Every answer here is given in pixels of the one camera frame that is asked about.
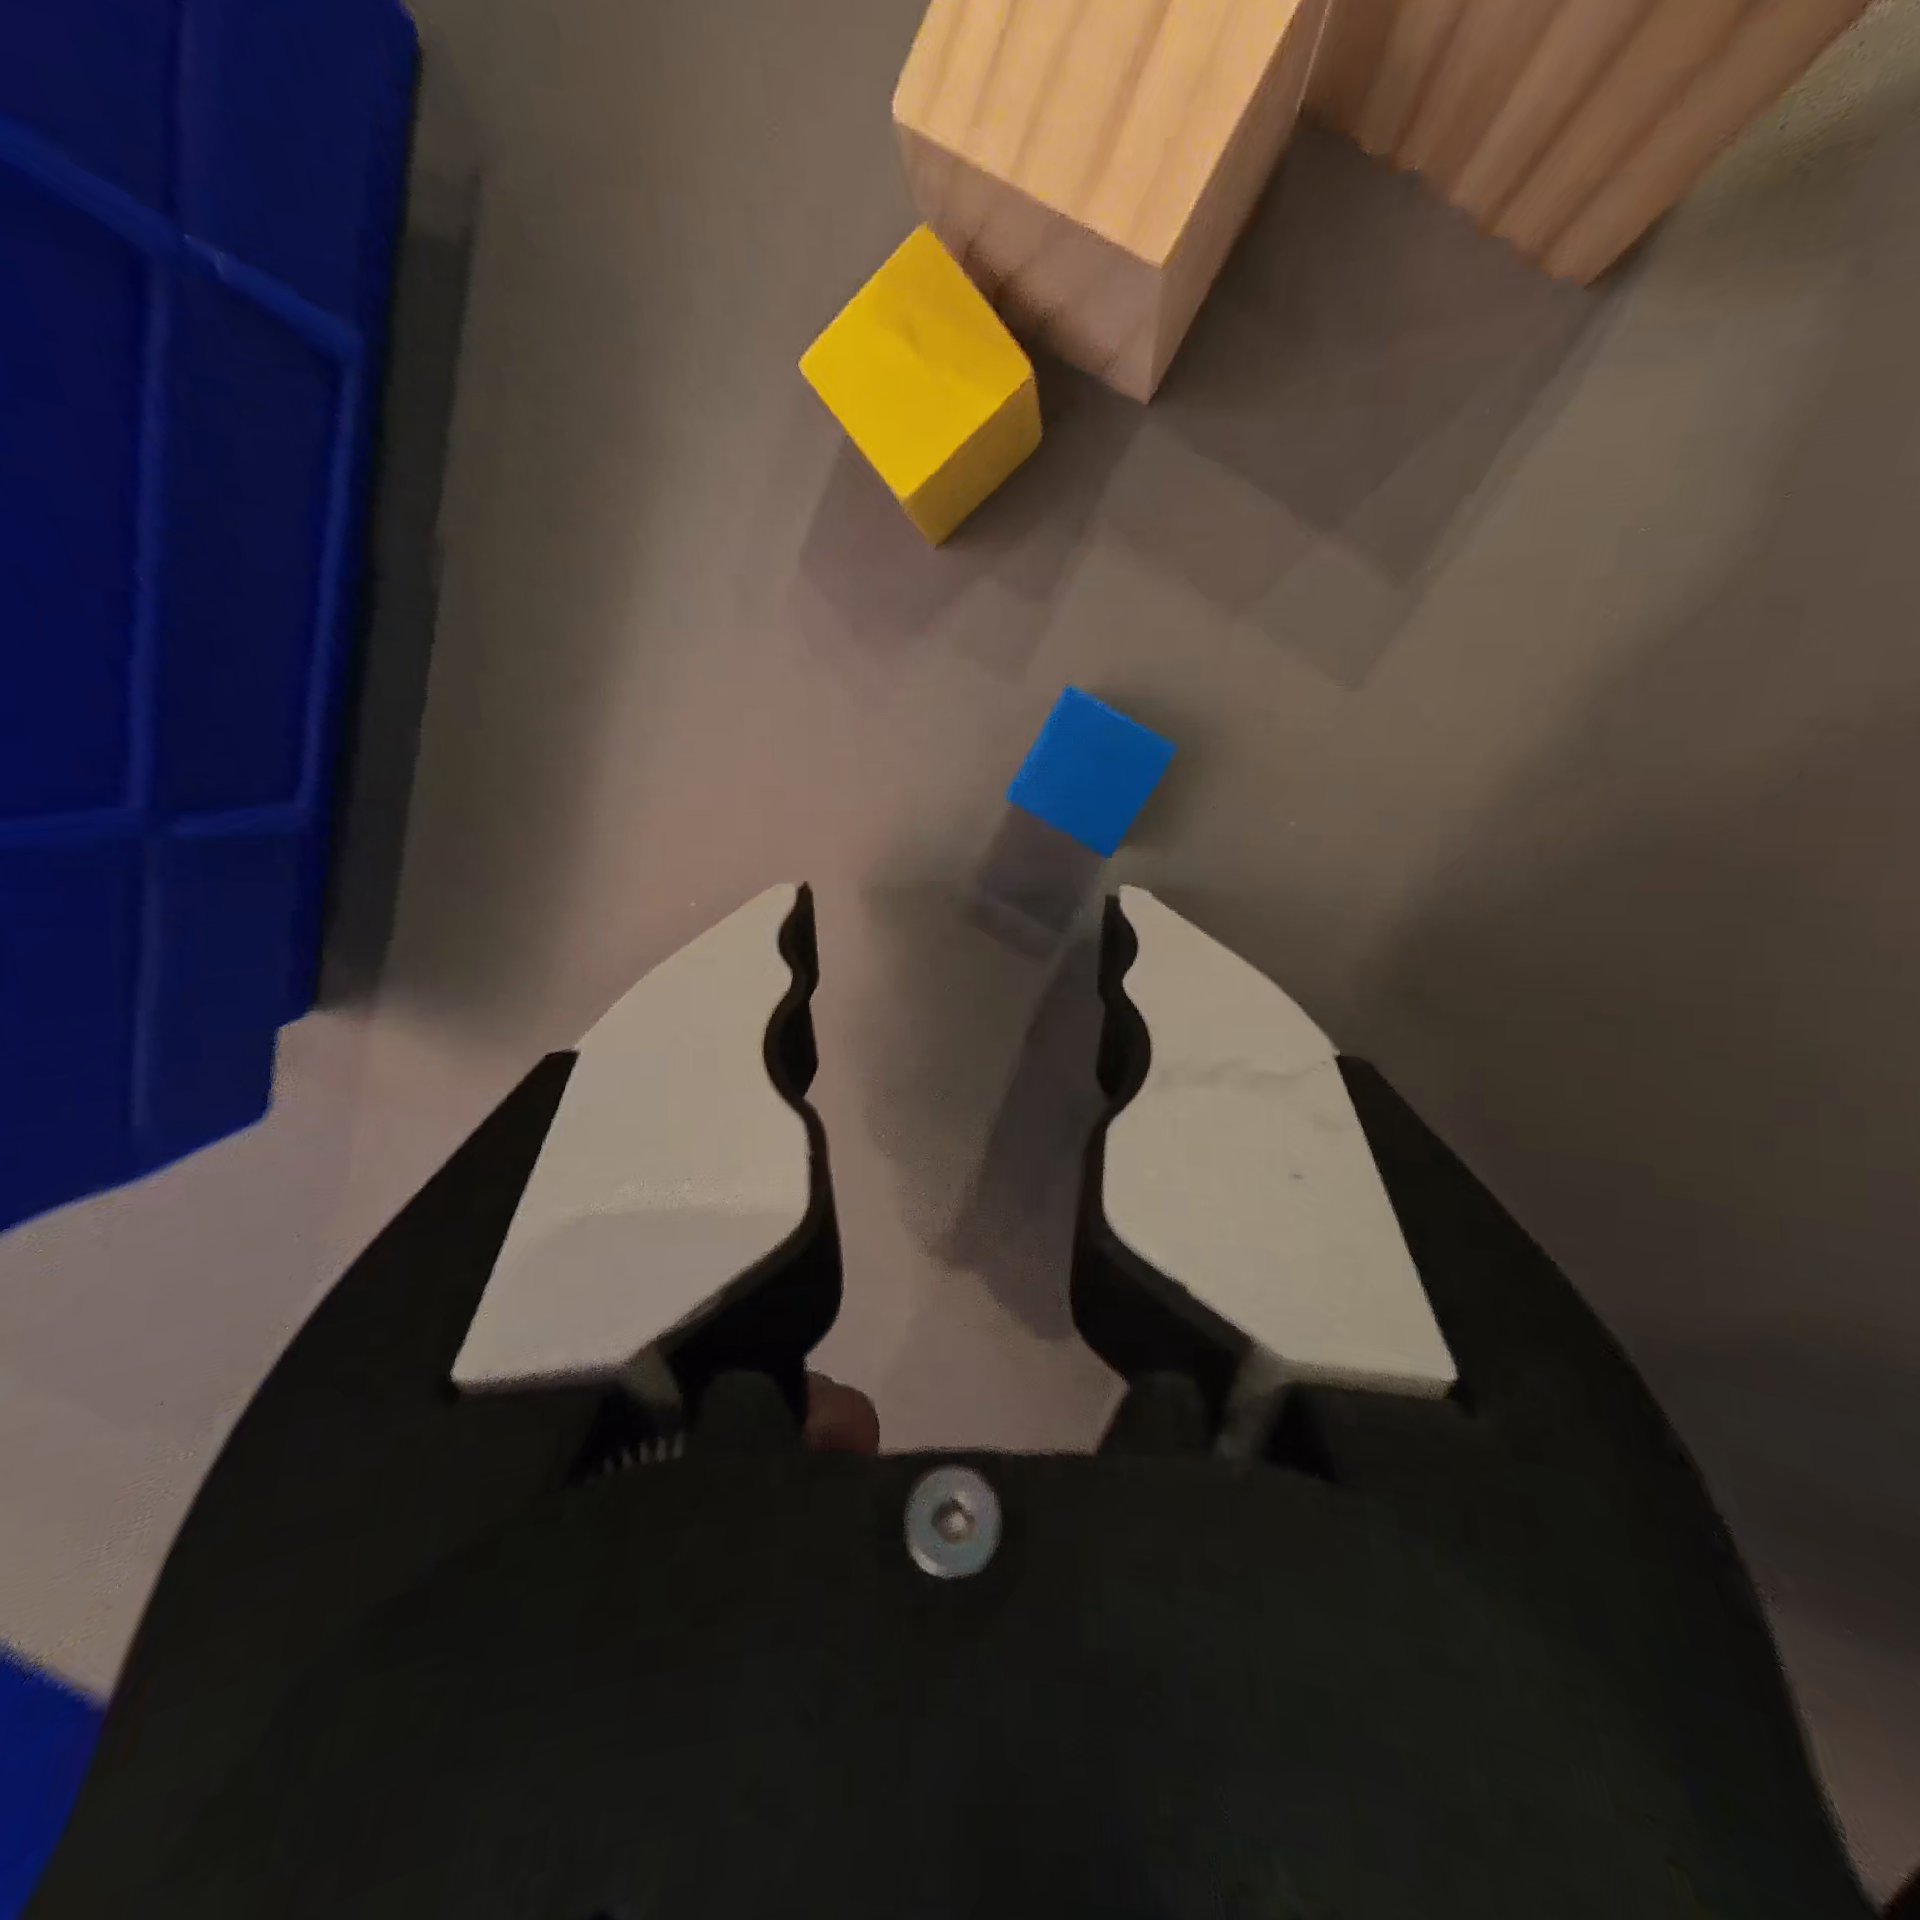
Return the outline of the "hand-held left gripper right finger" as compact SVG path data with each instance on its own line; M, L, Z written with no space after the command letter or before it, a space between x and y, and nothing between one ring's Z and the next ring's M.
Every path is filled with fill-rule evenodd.
M1330 1038L1140 886L1106 898L1070 1314L1127 1387L1182 1380L1260 1453L1300 1387L1448 1402L1459 1363Z

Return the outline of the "shallow blue plastic bin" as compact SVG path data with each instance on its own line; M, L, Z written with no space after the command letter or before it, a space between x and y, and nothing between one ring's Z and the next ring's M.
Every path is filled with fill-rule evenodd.
M19 1917L77 1804L104 1703L2 1646L2 1917Z

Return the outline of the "medium plain wooden cube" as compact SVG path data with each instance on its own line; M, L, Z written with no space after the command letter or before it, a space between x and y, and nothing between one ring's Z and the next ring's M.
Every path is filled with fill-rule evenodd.
M893 94L923 223L1030 347L1148 403L1310 93L1330 3L931 3Z

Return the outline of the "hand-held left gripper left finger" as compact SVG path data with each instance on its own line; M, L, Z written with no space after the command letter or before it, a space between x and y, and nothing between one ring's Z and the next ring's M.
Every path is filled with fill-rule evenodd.
M590 1023L452 1363L465 1395L617 1386L693 1411L767 1375L795 1417L841 1305L813 996L816 897L780 882Z

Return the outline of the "small yellow wooden cube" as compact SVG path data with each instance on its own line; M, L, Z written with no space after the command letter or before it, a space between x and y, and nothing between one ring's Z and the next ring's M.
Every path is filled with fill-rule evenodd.
M928 225L832 317L799 373L931 545L1042 441L1033 359Z

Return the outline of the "small blue wooden cube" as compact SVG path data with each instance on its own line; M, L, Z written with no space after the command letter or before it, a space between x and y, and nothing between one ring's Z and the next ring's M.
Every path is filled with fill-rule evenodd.
M1068 685L1004 787L1007 807L1114 859L1154 799L1177 743Z

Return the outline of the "large plain wooden cube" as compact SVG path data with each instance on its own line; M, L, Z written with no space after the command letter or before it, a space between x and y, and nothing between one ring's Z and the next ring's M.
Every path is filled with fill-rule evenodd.
M1336 3L1310 117L1592 286L1868 3Z

